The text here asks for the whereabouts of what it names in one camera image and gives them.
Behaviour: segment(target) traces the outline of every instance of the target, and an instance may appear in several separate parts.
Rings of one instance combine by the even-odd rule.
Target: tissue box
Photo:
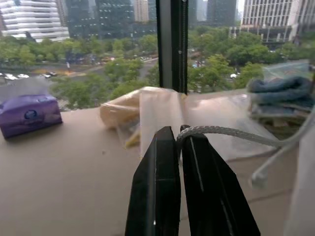
[[[22,95],[0,105],[0,129],[5,138],[62,123],[56,98]]]

